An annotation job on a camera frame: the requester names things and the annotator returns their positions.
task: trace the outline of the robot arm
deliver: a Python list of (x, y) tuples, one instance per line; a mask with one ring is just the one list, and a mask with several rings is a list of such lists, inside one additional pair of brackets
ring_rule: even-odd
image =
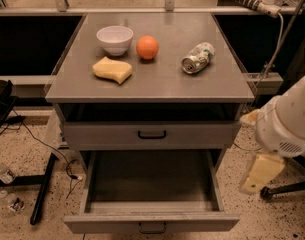
[(241, 118), (255, 125), (256, 141), (265, 151), (257, 154), (241, 182), (241, 190), (256, 193), (285, 167), (284, 157), (305, 152), (305, 76), (282, 96)]

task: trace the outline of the plastic bottle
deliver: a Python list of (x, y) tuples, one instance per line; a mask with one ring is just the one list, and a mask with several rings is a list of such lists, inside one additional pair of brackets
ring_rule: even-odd
[(0, 163), (0, 180), (4, 184), (10, 184), (15, 179), (14, 173), (5, 164)]
[(6, 190), (1, 190), (0, 198), (4, 200), (6, 206), (13, 212), (19, 212), (24, 209), (24, 202), (14, 193), (9, 194)]

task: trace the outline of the dresser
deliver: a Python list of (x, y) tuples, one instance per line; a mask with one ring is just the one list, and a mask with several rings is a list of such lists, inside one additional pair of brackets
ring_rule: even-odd
[[(123, 56), (98, 46), (110, 25), (134, 32)], [(143, 35), (159, 42), (154, 60), (136, 53)], [(181, 60), (202, 42), (216, 55), (188, 75)], [(104, 56), (132, 65), (122, 85), (92, 73)], [(211, 14), (85, 15), (46, 99), (87, 173), (80, 214), (64, 219), (72, 232), (228, 231), (239, 221), (224, 212), (216, 171), (253, 94)]]

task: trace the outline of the bowl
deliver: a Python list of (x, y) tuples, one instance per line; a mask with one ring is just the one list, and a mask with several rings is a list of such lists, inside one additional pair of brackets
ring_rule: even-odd
[(133, 31), (124, 26), (110, 26), (96, 33), (100, 46), (113, 56), (124, 54), (130, 47)]

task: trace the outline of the orange fruit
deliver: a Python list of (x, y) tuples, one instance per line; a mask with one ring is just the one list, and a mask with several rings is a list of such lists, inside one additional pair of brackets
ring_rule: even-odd
[(142, 36), (136, 44), (136, 52), (145, 60), (155, 58), (159, 51), (159, 43), (152, 36)]

